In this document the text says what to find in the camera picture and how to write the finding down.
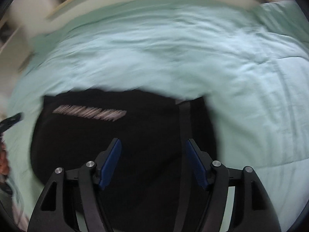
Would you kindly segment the person's left hand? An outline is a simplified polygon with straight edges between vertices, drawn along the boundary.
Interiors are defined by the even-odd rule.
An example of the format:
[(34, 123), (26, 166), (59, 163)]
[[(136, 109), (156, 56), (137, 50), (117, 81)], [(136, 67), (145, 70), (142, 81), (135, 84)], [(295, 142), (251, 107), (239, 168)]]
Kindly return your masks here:
[(0, 159), (0, 173), (1, 175), (8, 176), (10, 172), (9, 162), (7, 159), (6, 146), (1, 140), (1, 159)]

